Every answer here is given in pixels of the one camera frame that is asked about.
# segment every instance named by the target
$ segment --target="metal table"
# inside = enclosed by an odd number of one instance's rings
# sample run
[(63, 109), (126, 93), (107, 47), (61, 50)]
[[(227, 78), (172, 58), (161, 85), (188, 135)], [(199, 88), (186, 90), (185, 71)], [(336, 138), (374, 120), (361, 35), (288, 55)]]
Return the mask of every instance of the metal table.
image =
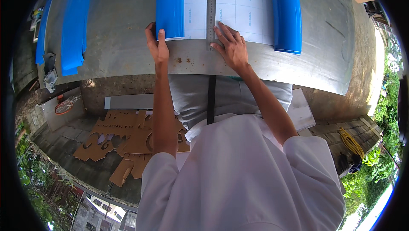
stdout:
[[(119, 75), (154, 74), (144, 29), (155, 20), (156, 0), (91, 0), (85, 62), (78, 74), (63, 77), (61, 30), (67, 0), (53, 0), (45, 51), (57, 55), (57, 84)], [(352, 73), (355, 24), (351, 0), (300, 0), (302, 53), (275, 52), (273, 46), (247, 43), (249, 63), (261, 79), (287, 82), (345, 95)], [(169, 73), (237, 75), (205, 39), (167, 42)], [(43, 67), (38, 67), (40, 81)]]

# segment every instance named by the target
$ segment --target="brick wall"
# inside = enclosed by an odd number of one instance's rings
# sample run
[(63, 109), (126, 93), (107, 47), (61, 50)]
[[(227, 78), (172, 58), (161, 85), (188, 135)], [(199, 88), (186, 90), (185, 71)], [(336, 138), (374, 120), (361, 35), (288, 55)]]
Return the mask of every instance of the brick wall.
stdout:
[(335, 167), (338, 174), (341, 170), (338, 166), (338, 157), (340, 153), (347, 156), (348, 161), (352, 162), (352, 151), (350, 151), (342, 142), (339, 130), (344, 128), (362, 147), (366, 154), (381, 140), (382, 130), (369, 116), (360, 116), (359, 118), (346, 121), (343, 123), (324, 122), (309, 128), (314, 136), (319, 136), (328, 142), (331, 154), (334, 159)]

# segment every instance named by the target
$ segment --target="white shirt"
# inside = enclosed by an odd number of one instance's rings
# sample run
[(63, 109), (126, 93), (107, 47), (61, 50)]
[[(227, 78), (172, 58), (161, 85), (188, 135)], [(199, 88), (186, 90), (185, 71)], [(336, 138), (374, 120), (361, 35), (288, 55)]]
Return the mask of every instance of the white shirt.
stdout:
[(136, 230), (338, 228), (345, 202), (324, 139), (291, 137), (281, 151), (251, 114), (199, 129), (180, 171), (168, 153), (149, 161)]

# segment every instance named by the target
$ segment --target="blue vinyl roll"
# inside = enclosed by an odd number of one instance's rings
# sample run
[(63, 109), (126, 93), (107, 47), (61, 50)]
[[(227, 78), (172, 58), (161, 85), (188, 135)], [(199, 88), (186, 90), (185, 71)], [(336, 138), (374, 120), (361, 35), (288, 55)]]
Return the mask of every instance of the blue vinyl roll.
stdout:
[(165, 29), (166, 38), (184, 37), (184, 0), (156, 0), (156, 36)]
[(87, 18), (90, 0), (68, 0), (61, 37), (62, 75), (76, 74), (87, 48)]
[(40, 28), (38, 29), (38, 40), (36, 48), (36, 64), (42, 65), (44, 63), (43, 55), (45, 54), (45, 29), (47, 27), (48, 13), (50, 10), (52, 0), (47, 0), (44, 6), (43, 14), (41, 15)]
[(302, 27), (300, 0), (272, 0), (274, 50), (301, 54)]

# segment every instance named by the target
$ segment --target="yellow cable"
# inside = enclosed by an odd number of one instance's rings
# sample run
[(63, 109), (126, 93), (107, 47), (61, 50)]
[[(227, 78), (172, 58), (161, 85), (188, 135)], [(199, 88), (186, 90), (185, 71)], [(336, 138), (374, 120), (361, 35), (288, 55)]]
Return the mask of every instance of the yellow cable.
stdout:
[(357, 154), (361, 157), (361, 159), (364, 159), (364, 151), (362, 150), (362, 147), (354, 140), (352, 136), (348, 132), (346, 132), (342, 127), (340, 127), (340, 134), (341, 134), (341, 139), (344, 142), (345, 146), (351, 150), (354, 154)]

